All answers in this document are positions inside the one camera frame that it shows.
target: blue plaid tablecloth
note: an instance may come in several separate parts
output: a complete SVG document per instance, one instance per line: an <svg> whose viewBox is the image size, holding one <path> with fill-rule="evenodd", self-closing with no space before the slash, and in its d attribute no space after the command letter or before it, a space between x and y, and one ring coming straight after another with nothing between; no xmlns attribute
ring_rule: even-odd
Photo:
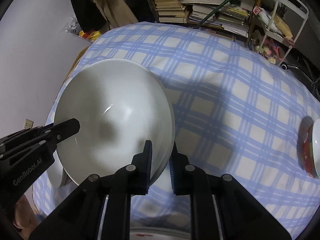
<svg viewBox="0 0 320 240"><path fill-rule="evenodd" d="M294 239L320 203L320 180L300 168L299 125L319 118L320 103L280 68L226 39L188 28L138 23L101 36L65 82L90 64L124 58L140 63L163 83L171 99L179 152L212 175L232 174ZM34 183L43 215L76 187ZM189 231L189 198L174 196L168 167L146 196L132 198L133 225Z"/></svg>

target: ceramic bowl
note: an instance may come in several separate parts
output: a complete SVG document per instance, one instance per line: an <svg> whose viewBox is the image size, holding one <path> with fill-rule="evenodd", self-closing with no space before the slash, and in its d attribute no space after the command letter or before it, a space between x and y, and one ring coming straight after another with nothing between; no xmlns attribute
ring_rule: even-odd
<svg viewBox="0 0 320 240"><path fill-rule="evenodd" d="M305 171L313 178L320 174L320 119L308 129L302 146L302 160Z"/></svg>
<svg viewBox="0 0 320 240"><path fill-rule="evenodd" d="M90 174L114 174L152 141L152 184L174 142L174 116L161 82L142 65L124 59L96 62L76 75L57 105L54 124L70 118L80 131L58 144L67 174L80 184Z"/></svg>

